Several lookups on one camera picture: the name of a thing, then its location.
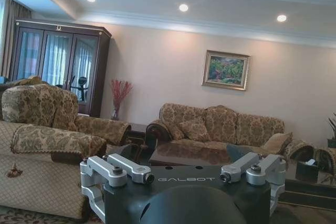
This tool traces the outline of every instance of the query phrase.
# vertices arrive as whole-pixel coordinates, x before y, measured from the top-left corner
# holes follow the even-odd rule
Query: beige wall
[[[327,117],[336,112],[336,50],[168,30],[102,25],[114,37],[107,63],[101,117],[109,118],[109,80],[134,89],[121,119],[148,124],[165,102],[207,107],[285,121],[287,131],[318,146],[331,136]],[[203,87],[207,49],[251,55],[247,91]]]

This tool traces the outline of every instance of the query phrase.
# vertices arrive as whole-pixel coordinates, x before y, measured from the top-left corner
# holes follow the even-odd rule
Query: vase
[[[111,116],[112,120],[119,121],[119,108],[114,108]]]

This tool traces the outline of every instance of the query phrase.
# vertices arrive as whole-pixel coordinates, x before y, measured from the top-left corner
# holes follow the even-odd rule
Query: wooden cabinet
[[[99,117],[111,34],[103,27],[15,21],[11,80],[38,75],[76,94],[79,113]]]

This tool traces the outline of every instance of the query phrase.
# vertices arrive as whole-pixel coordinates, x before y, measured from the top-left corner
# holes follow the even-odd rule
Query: screw
[[[222,173],[219,177],[225,185],[231,181],[231,175],[229,173]]]
[[[113,174],[120,175],[122,174],[122,169],[119,166],[115,166],[112,170]]]
[[[261,167],[259,165],[251,165],[251,170],[254,173],[261,173]]]
[[[146,185],[149,185],[149,184],[153,183],[154,179],[155,179],[155,177],[154,177],[153,174],[147,173],[145,175],[144,182],[145,182]]]

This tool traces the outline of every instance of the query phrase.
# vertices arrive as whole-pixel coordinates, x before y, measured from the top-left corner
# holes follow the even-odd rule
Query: picture frame
[[[250,56],[208,50],[203,72],[203,86],[246,90]]]

